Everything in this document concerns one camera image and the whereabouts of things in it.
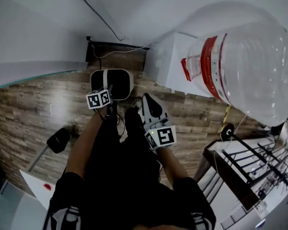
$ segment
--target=person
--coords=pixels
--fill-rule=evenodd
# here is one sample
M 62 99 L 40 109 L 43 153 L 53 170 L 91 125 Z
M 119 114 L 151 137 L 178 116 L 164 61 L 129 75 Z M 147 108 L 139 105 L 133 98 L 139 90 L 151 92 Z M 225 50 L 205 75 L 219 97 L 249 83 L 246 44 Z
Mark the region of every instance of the person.
M 57 181 L 52 230 L 214 229 L 209 203 L 170 148 L 150 150 L 138 111 L 126 111 L 122 143 L 116 102 L 95 112 Z M 173 190 L 159 182 L 160 164 Z

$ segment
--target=black pants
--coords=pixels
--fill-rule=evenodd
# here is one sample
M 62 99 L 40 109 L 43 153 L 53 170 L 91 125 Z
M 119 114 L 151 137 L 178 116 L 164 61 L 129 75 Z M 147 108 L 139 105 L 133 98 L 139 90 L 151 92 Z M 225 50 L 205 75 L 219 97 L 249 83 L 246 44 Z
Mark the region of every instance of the black pants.
M 122 143 L 117 131 L 116 113 L 114 105 L 112 118 L 105 120 L 98 132 L 85 180 L 106 183 L 105 180 L 110 179 L 142 188 L 158 183 L 160 165 L 144 136 L 137 108 L 129 108 L 125 113 L 128 137 Z

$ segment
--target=black sleeve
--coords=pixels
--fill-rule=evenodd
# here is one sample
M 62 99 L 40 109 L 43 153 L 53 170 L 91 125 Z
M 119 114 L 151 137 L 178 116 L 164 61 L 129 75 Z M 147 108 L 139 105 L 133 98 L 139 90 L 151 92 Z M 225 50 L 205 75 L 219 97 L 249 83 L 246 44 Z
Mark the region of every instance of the black sleeve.
M 58 216 L 71 214 L 76 217 L 76 222 L 78 219 L 80 220 L 79 209 L 83 201 L 83 189 L 83 179 L 73 172 L 65 173 L 57 181 L 56 189 L 49 205 L 52 230 L 56 229 L 57 224 L 61 224 L 62 227 L 64 225 L 62 222 L 59 223 L 57 221 Z
M 195 180 L 190 177 L 179 179 L 174 182 L 173 189 L 184 207 L 190 211 L 197 229 L 215 228 L 215 214 Z

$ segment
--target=white marker cube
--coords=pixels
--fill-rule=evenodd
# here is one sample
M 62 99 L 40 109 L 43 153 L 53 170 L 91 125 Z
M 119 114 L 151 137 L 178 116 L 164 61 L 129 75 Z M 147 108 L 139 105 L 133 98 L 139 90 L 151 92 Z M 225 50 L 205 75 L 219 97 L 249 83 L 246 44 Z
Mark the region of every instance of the white marker cube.
M 86 95 L 88 109 L 96 109 L 104 107 L 111 103 L 108 90 L 102 90 L 97 93 L 89 93 Z
M 145 137 L 152 150 L 160 147 L 167 147 L 177 143 L 175 126 L 165 126 L 162 128 L 149 129 Z

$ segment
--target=white stripe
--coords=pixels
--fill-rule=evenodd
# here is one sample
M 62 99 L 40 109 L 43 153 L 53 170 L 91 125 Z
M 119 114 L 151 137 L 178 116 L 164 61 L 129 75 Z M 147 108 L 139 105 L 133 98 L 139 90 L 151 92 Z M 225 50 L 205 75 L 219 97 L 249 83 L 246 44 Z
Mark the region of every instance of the white stripe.
M 104 75 L 103 75 L 103 82 L 104 82 L 104 90 L 108 89 L 108 69 L 104 70 Z

